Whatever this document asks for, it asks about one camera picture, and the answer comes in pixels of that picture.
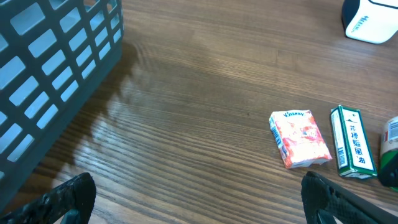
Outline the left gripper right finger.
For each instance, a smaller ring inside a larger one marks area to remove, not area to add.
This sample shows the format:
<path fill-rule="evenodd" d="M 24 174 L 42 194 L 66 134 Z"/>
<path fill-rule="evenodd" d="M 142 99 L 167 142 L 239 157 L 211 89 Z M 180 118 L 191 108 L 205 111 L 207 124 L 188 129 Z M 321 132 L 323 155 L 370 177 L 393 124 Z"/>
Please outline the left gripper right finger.
<path fill-rule="evenodd" d="M 316 172 L 301 181 L 307 223 L 397 224 L 397 217 Z"/>

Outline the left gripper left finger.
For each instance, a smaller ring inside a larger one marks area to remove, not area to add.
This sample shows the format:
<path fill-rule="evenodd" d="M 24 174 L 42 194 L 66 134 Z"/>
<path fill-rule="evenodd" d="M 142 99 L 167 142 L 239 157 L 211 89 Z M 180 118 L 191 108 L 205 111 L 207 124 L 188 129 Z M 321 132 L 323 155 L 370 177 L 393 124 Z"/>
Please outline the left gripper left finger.
<path fill-rule="evenodd" d="M 1 217 L 5 223 L 84 223 L 90 220 L 96 198 L 92 176 L 84 172 Z"/>

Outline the green white medicine box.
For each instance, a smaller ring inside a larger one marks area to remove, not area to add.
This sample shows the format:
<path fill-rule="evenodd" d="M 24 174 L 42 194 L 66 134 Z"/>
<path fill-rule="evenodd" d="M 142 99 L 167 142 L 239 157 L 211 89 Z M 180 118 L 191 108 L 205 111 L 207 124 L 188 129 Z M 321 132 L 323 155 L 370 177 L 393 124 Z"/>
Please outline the green white medicine box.
<path fill-rule="evenodd" d="M 360 110 L 339 105 L 331 110 L 330 121 L 339 176 L 376 178 L 376 165 Z"/>

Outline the orange tissue pack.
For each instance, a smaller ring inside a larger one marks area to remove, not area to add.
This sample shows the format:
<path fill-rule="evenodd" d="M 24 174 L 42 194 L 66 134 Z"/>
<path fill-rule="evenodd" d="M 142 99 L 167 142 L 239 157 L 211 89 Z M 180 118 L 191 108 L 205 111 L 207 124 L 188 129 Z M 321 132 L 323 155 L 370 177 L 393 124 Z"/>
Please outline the orange tissue pack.
<path fill-rule="evenodd" d="M 275 111 L 270 115 L 269 125 L 286 169 L 332 160 L 310 110 Z"/>

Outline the green lid white jar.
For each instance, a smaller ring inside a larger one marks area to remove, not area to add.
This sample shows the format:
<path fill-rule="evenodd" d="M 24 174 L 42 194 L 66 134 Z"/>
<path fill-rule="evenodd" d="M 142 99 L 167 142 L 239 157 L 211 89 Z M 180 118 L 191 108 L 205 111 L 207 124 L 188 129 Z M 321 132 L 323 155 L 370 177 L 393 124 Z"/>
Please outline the green lid white jar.
<path fill-rule="evenodd" d="M 378 178 L 382 185 L 397 191 L 397 117 L 382 129 Z"/>

